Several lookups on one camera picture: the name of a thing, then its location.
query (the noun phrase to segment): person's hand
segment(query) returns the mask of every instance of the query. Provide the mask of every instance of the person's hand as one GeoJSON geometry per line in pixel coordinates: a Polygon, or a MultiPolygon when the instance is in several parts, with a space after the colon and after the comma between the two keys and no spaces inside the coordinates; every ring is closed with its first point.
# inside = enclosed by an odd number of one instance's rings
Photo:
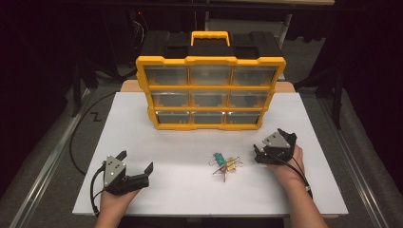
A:
{"type": "MultiPolygon", "coordinates": [[[[296,168],[301,174],[303,174],[304,166],[302,161],[302,148],[297,144],[294,148],[294,158],[289,160],[288,163],[296,168]]],[[[278,182],[287,191],[289,188],[302,187],[305,188],[305,184],[301,177],[287,165],[275,165],[268,164],[269,168],[276,175],[278,182]]]]}
{"type": "Polygon", "coordinates": [[[118,227],[130,202],[140,190],[129,192],[122,196],[114,196],[107,191],[101,195],[100,215],[95,227],[118,227]]]}

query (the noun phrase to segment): black cable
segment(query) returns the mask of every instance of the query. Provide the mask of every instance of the black cable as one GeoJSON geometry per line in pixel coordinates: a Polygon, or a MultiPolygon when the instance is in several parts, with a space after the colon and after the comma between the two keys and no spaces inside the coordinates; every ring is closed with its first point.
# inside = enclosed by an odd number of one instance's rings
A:
{"type": "Polygon", "coordinates": [[[95,106],[97,103],[99,103],[100,101],[102,101],[103,99],[105,99],[105,98],[107,98],[107,97],[109,97],[109,96],[114,95],[115,93],[116,93],[116,92],[109,93],[109,94],[107,94],[106,96],[102,97],[102,98],[101,98],[100,100],[98,100],[97,102],[95,102],[94,104],[92,104],[92,106],[90,106],[90,107],[86,110],[86,112],[84,113],[83,117],[82,117],[82,118],[80,119],[80,121],[77,123],[76,127],[74,128],[73,133],[71,134],[70,142],[69,142],[69,145],[68,145],[68,153],[69,153],[69,155],[70,155],[71,162],[73,163],[74,167],[75,167],[81,174],[83,174],[84,176],[86,175],[86,172],[84,172],[83,170],[81,170],[81,169],[78,167],[76,161],[75,161],[74,158],[73,158],[72,144],[73,144],[74,136],[75,136],[75,134],[76,134],[76,132],[77,132],[78,127],[80,126],[81,122],[83,121],[84,117],[85,117],[86,114],[88,113],[88,111],[91,110],[91,108],[92,108],[93,106],[95,106]]]}
{"type": "Polygon", "coordinates": [[[266,153],[267,153],[267,155],[269,155],[270,157],[272,157],[272,158],[275,159],[276,161],[278,161],[278,162],[280,162],[280,163],[282,163],[282,164],[285,164],[285,165],[287,165],[288,167],[290,167],[292,170],[294,170],[294,171],[301,177],[302,181],[304,182],[306,191],[308,192],[309,196],[310,196],[312,199],[314,198],[314,195],[312,194],[311,186],[309,185],[308,180],[306,180],[305,175],[301,174],[298,170],[296,170],[296,168],[295,168],[293,165],[291,165],[291,164],[289,164],[288,162],[285,162],[285,161],[279,159],[278,157],[276,157],[276,155],[272,154],[271,152],[266,152],[266,153]]]}
{"type": "Polygon", "coordinates": [[[101,168],[99,168],[97,170],[97,172],[95,172],[95,174],[94,174],[94,176],[92,177],[92,180],[91,180],[91,185],[89,186],[89,197],[91,199],[92,210],[94,211],[94,214],[95,214],[96,217],[98,217],[98,215],[100,214],[100,211],[98,210],[98,207],[95,205],[95,201],[94,201],[95,200],[95,197],[94,197],[94,182],[97,179],[98,175],[101,172],[105,171],[105,167],[106,167],[106,162],[104,161],[102,166],[101,166],[101,168]]]}
{"type": "Polygon", "coordinates": [[[100,195],[100,194],[103,193],[104,191],[105,191],[105,190],[99,191],[99,192],[94,196],[93,200],[95,200],[95,199],[98,197],[98,195],[100,195]]]}
{"type": "Polygon", "coordinates": [[[305,177],[305,174],[304,174],[304,172],[303,172],[303,170],[302,170],[301,166],[299,166],[299,164],[298,164],[297,160],[296,160],[296,159],[294,159],[294,157],[293,157],[293,160],[294,160],[294,162],[296,162],[296,165],[298,166],[299,170],[301,171],[301,173],[302,173],[302,174],[303,174],[303,176],[305,177]]]}

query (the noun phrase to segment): wire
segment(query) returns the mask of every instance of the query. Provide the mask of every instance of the wire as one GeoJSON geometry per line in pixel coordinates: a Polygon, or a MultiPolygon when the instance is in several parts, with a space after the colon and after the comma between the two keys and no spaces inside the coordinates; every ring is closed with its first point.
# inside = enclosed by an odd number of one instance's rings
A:
{"type": "Polygon", "coordinates": [[[147,29],[147,31],[149,31],[147,22],[145,21],[145,19],[144,19],[144,17],[143,17],[143,13],[139,11],[139,15],[142,17],[142,19],[143,19],[143,21],[144,21],[145,28],[147,29]]]}
{"type": "Polygon", "coordinates": [[[296,170],[296,168],[294,166],[292,166],[288,162],[285,162],[285,161],[279,159],[278,157],[276,157],[276,155],[272,154],[271,152],[266,152],[266,154],[269,155],[270,157],[272,157],[273,159],[275,159],[276,161],[278,161],[278,162],[280,162],[282,164],[285,164],[288,167],[290,167],[292,170],[294,170],[301,177],[302,181],[305,183],[305,188],[306,188],[306,191],[308,192],[309,196],[311,196],[312,199],[314,198],[314,195],[312,194],[311,186],[309,185],[308,180],[306,180],[304,174],[301,174],[298,170],[296,170]]]}
{"type": "Polygon", "coordinates": [[[195,15],[195,30],[197,30],[197,29],[198,29],[197,14],[196,14],[196,11],[195,11],[195,10],[193,11],[193,13],[194,13],[194,15],[195,15]]]}
{"type": "Polygon", "coordinates": [[[294,160],[294,162],[296,162],[296,164],[297,164],[297,166],[298,166],[299,170],[301,171],[301,173],[303,174],[303,176],[305,176],[305,174],[303,173],[303,170],[302,170],[301,166],[299,166],[299,164],[298,164],[297,160],[296,160],[296,159],[294,159],[294,157],[293,157],[293,160],[294,160]]]}
{"type": "Polygon", "coordinates": [[[73,152],[72,152],[72,145],[73,145],[73,140],[74,140],[74,136],[77,133],[78,127],[80,126],[81,122],[83,121],[84,117],[86,116],[86,114],[88,113],[89,110],[91,110],[91,108],[93,106],[95,106],[97,103],[99,103],[100,101],[104,100],[105,98],[114,95],[116,92],[113,93],[109,93],[106,96],[102,97],[100,100],[98,100],[97,102],[95,102],[94,104],[92,104],[92,106],[90,106],[86,112],[84,113],[83,117],[80,119],[80,121],[77,123],[76,127],[74,128],[73,133],[71,134],[71,138],[70,138],[70,142],[68,144],[68,153],[70,155],[71,158],[71,162],[73,163],[74,167],[77,169],[78,172],[80,172],[82,175],[86,175],[86,172],[84,172],[83,170],[80,169],[80,167],[78,167],[76,161],[74,160],[73,157],[73,152]]]}
{"type": "Polygon", "coordinates": [[[101,190],[99,193],[97,193],[95,196],[94,196],[94,198],[93,198],[93,200],[95,200],[97,197],[98,197],[98,195],[100,195],[101,193],[103,193],[105,190],[101,190]]]}
{"type": "Polygon", "coordinates": [[[142,29],[142,40],[140,41],[140,44],[141,44],[144,39],[144,28],[143,28],[142,24],[138,23],[137,21],[132,21],[132,23],[135,23],[137,25],[136,34],[134,34],[135,37],[137,36],[137,33],[139,32],[139,28],[142,29]]]}
{"type": "Polygon", "coordinates": [[[95,205],[95,201],[94,201],[94,200],[95,200],[95,197],[98,196],[99,193],[94,197],[94,182],[95,182],[95,180],[97,179],[98,175],[99,175],[101,172],[104,172],[104,171],[105,171],[105,167],[106,167],[106,162],[104,161],[104,162],[102,163],[101,168],[99,168],[99,169],[97,170],[97,172],[95,172],[95,174],[94,174],[94,176],[92,177],[92,180],[91,180],[91,185],[89,186],[89,197],[90,197],[90,199],[91,199],[92,210],[94,211],[94,214],[95,214],[96,217],[99,216],[100,211],[98,210],[98,207],[95,205]]]}

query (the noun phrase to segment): metal rail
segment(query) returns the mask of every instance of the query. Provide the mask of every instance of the metal rail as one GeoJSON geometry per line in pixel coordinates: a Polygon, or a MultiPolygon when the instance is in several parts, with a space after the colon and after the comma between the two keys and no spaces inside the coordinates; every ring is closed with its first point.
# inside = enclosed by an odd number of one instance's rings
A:
{"type": "Polygon", "coordinates": [[[374,197],[373,190],[365,180],[363,174],[361,173],[361,170],[358,167],[358,164],[355,161],[354,154],[350,150],[347,142],[344,139],[343,134],[341,133],[341,130],[338,130],[335,126],[335,123],[332,120],[332,111],[330,110],[329,105],[326,103],[324,99],[317,99],[320,105],[320,108],[325,114],[325,117],[329,124],[332,126],[332,129],[334,130],[334,133],[336,135],[336,138],[338,140],[338,143],[340,144],[342,148],[342,154],[341,156],[347,163],[347,167],[352,174],[353,181],[355,183],[355,187],[358,191],[359,196],[362,199],[362,202],[364,203],[368,215],[371,218],[371,221],[374,224],[374,227],[376,228],[388,228],[389,225],[387,221],[385,220],[378,203],[376,202],[376,199],[374,197]]]}
{"type": "Polygon", "coordinates": [[[15,215],[10,228],[28,227],[29,221],[32,218],[33,213],[35,212],[36,207],[38,206],[41,198],[44,196],[44,193],[48,188],[51,178],[53,177],[53,174],[56,171],[60,160],[63,158],[65,145],[67,144],[68,139],[70,138],[71,133],[73,132],[77,123],[83,117],[84,109],[85,107],[87,107],[92,95],[93,93],[90,93],[89,89],[86,89],[82,97],[84,105],[79,110],[77,115],[70,121],[70,124],[68,125],[68,128],[66,129],[62,139],[56,145],[54,150],[50,153],[44,167],[36,178],[35,183],[32,185],[29,193],[21,204],[20,209],[15,215]]]}

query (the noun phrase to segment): white paper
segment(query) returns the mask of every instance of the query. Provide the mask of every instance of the white paper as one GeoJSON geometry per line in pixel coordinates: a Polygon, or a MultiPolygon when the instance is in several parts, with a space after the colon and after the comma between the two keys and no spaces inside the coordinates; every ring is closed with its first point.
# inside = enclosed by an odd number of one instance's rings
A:
{"type": "MultiPolygon", "coordinates": [[[[287,198],[271,171],[255,162],[253,144],[281,128],[297,134],[305,172],[323,215],[348,214],[335,178],[297,93],[275,94],[259,130],[157,130],[148,120],[143,93],[117,93],[104,131],[77,198],[74,214],[91,215],[89,186],[107,155],[127,151],[126,174],[141,174],[154,162],[150,186],[127,209],[128,215],[166,217],[281,217],[289,214],[287,198]],[[213,175],[213,154],[240,157],[244,163],[227,174],[213,175]]],[[[102,189],[102,175],[94,191],[102,189]]]]}

